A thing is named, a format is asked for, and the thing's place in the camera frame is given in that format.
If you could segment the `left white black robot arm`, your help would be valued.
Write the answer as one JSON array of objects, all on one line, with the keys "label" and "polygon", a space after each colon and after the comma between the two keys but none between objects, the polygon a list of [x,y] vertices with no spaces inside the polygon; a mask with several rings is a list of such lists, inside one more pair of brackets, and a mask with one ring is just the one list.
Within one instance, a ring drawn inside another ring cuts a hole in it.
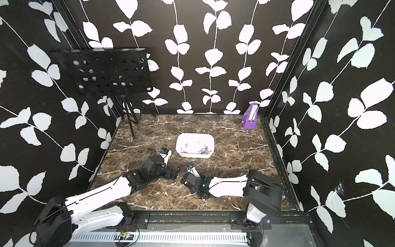
[{"label": "left white black robot arm", "polygon": [[115,181],[89,192],[49,200],[37,220],[30,243],[38,247],[62,247],[73,237],[103,227],[128,229],[135,222],[134,212],[121,202],[103,209],[119,198],[132,195],[160,178],[174,180],[180,168],[168,166],[169,156],[153,155],[143,167],[122,173]]}]

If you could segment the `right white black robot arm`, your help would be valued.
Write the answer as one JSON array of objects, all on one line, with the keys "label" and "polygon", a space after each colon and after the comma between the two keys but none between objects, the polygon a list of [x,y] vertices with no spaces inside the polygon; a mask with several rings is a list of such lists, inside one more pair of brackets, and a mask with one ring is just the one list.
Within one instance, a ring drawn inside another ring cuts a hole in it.
[{"label": "right white black robot arm", "polygon": [[257,170],[234,178],[202,177],[192,170],[182,175],[181,183],[202,200],[240,197],[249,202],[244,220],[261,223],[268,215],[279,215],[283,188],[280,183]]}]

